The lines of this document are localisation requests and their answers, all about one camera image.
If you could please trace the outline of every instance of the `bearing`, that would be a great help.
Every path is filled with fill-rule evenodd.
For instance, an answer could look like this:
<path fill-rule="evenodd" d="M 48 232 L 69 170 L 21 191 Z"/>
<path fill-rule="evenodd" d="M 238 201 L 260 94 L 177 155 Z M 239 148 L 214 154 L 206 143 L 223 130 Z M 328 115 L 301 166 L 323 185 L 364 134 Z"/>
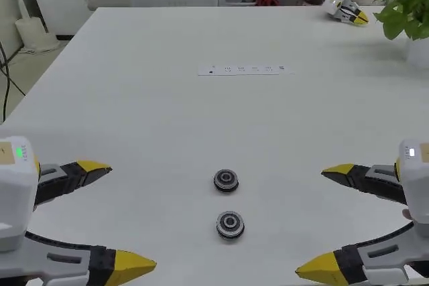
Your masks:
<path fill-rule="evenodd" d="M 217 218 L 216 229 L 224 239 L 234 240 L 244 233 L 243 218 L 234 211 L 226 211 Z"/>
<path fill-rule="evenodd" d="M 236 190 L 239 186 L 237 174 L 232 170 L 220 170 L 214 175 L 214 186 L 225 193 Z"/>

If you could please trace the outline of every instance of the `wall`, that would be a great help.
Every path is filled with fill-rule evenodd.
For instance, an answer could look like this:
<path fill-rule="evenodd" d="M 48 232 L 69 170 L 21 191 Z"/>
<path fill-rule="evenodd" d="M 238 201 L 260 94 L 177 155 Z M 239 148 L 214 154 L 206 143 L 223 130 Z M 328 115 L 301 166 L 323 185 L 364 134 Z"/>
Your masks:
<path fill-rule="evenodd" d="M 15 27 L 15 21 L 20 18 L 16 0 L 0 0 L 0 41 L 5 47 L 6 55 L 21 47 L 21 38 Z"/>

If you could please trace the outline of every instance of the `white pot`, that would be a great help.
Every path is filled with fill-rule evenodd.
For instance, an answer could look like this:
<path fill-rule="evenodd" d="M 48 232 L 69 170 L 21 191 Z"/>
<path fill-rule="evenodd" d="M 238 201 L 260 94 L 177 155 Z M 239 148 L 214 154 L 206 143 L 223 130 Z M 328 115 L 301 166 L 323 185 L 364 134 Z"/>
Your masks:
<path fill-rule="evenodd" d="M 429 69 L 429 38 L 409 40 L 407 47 L 407 63 L 417 68 Z"/>

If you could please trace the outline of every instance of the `cable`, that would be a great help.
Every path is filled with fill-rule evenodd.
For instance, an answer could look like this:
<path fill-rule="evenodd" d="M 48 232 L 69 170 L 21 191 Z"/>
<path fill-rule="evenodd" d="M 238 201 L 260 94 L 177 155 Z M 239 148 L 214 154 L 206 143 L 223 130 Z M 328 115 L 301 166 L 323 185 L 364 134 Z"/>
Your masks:
<path fill-rule="evenodd" d="M 6 73 L 3 71 L 3 69 L 0 69 L 0 71 L 1 71 L 1 73 L 2 73 L 4 76 L 6 76 L 6 77 L 7 77 L 7 75 L 6 75 Z M 18 91 L 20 91 L 20 93 L 21 93 L 23 96 L 25 96 L 25 95 L 26 95 L 26 93 L 25 93 L 22 89 L 20 89 L 18 85 L 16 85 L 16 83 L 13 81 L 13 79 L 12 79 L 12 78 L 10 78 L 10 77 L 9 77 L 9 79 L 10 79 L 11 83 L 14 85 L 14 87 L 16 87 L 16 89 L 17 89 Z"/>
<path fill-rule="evenodd" d="M 6 67 L 6 77 L 7 77 L 7 87 L 6 87 L 6 94 L 5 94 L 5 100 L 3 101 L 3 122 L 6 121 L 6 107 L 7 107 L 7 99 L 9 98 L 9 91 L 11 89 L 11 78 L 9 75 L 9 64 L 7 63 L 7 57 L 5 50 L 3 48 L 3 44 L 0 42 L 0 52 L 4 59 L 4 64 Z"/>

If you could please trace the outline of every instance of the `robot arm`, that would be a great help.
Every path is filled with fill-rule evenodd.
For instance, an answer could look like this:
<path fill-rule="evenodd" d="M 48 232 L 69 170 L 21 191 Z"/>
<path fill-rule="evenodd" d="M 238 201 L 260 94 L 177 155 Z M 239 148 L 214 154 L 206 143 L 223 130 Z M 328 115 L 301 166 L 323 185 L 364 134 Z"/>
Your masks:
<path fill-rule="evenodd" d="M 322 175 L 343 186 L 407 205 L 413 222 L 373 240 L 344 246 L 299 267 L 301 278 L 333 286 L 408 282 L 404 265 L 429 277 L 429 143 L 407 140 L 394 166 L 343 164 Z"/>
<path fill-rule="evenodd" d="M 369 20 L 351 0 L 324 0 L 322 8 L 334 19 L 354 25 L 366 25 Z"/>
<path fill-rule="evenodd" d="M 110 171 L 93 161 L 40 166 L 25 138 L 0 140 L 0 285 L 25 286 L 40 278 L 44 286 L 118 286 L 155 269 L 154 261 L 135 253 L 69 244 L 27 231 L 37 205 Z"/>

